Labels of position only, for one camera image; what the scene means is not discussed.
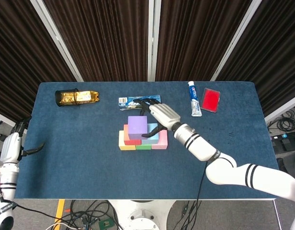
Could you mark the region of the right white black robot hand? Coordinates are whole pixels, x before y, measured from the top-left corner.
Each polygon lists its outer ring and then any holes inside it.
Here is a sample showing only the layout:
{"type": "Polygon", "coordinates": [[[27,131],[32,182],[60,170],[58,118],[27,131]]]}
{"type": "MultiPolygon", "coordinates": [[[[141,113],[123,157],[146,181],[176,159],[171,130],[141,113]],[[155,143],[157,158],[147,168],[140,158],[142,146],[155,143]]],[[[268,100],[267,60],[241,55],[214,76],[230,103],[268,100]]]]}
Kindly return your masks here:
{"type": "Polygon", "coordinates": [[[182,124],[181,117],[165,103],[149,98],[134,99],[134,102],[142,106],[140,115],[143,115],[144,112],[147,111],[157,120],[158,123],[151,132],[141,135],[144,138],[150,138],[162,130],[175,132],[182,124]]]}

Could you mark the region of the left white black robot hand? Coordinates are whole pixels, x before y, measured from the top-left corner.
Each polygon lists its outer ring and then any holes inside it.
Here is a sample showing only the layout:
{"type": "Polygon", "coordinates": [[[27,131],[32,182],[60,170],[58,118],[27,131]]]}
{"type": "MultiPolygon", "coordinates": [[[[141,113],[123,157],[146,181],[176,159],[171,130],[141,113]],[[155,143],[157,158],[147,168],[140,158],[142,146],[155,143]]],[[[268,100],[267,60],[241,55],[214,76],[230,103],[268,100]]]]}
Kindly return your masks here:
{"type": "Polygon", "coordinates": [[[0,161],[5,163],[17,164],[23,157],[35,154],[43,149],[45,143],[42,143],[39,147],[29,150],[24,150],[22,146],[22,137],[24,130],[28,126],[31,116],[22,119],[15,123],[10,134],[5,138],[3,142],[2,151],[0,153],[0,161]]]}

